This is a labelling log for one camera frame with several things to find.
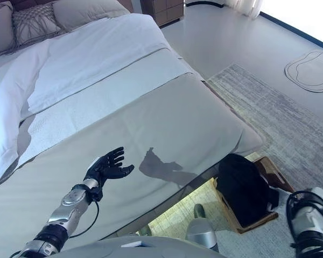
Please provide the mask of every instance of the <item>silver robotic forearm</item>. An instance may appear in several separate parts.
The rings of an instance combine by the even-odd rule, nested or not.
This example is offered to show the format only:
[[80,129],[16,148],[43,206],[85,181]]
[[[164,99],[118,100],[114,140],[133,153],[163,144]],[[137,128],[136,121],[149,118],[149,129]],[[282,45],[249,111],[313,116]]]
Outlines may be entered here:
[[[92,189],[98,186],[98,181],[85,179],[82,184]],[[88,206],[86,191],[79,188],[72,189],[63,197],[60,206],[51,214],[43,230],[25,245],[18,257],[30,257],[30,253],[46,257],[60,252],[64,243],[74,233]]]
[[[98,186],[98,182],[94,179],[86,179],[82,184],[86,185],[89,189]],[[60,225],[71,236],[78,226],[80,217],[86,212],[88,206],[86,191],[83,189],[73,189],[62,199],[60,206],[51,214],[47,225]]]

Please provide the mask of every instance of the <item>bed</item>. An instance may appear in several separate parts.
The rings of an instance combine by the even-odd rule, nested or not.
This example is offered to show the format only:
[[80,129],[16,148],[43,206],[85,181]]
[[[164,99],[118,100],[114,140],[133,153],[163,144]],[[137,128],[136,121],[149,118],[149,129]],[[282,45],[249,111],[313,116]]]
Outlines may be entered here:
[[[95,226],[64,249],[137,231],[213,177],[228,153],[248,155],[263,143],[153,19],[136,13],[1,55],[1,137],[13,147],[0,159],[0,257],[33,239],[91,162],[116,147],[135,170],[105,184]],[[94,215],[91,206],[77,232]]]

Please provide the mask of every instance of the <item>black backpack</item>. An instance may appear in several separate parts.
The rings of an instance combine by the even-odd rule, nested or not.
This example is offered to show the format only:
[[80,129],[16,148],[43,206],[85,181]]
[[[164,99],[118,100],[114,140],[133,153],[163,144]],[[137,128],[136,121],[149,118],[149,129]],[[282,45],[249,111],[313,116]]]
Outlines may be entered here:
[[236,154],[228,154],[219,162],[216,188],[225,197],[242,227],[264,217],[268,203],[278,206],[278,192],[269,188],[255,164]]

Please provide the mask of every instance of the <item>headboard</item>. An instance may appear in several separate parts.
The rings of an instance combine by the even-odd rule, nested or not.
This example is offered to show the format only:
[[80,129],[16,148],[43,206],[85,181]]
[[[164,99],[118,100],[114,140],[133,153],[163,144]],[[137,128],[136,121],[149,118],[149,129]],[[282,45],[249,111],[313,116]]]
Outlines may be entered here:
[[[15,10],[20,11],[23,9],[30,8],[37,4],[46,4],[55,0],[10,0]],[[124,7],[126,7],[130,12],[133,12],[133,4],[131,0],[118,0]]]

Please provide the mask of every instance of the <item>white floor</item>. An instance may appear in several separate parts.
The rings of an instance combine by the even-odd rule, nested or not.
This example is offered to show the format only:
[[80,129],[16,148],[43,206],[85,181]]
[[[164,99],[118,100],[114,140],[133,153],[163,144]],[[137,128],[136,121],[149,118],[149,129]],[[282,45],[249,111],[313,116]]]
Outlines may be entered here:
[[308,92],[284,75],[289,62],[319,49],[317,45],[263,17],[250,20],[228,7],[210,5],[185,7],[184,19],[162,31],[204,78],[234,62],[323,120],[323,93]]

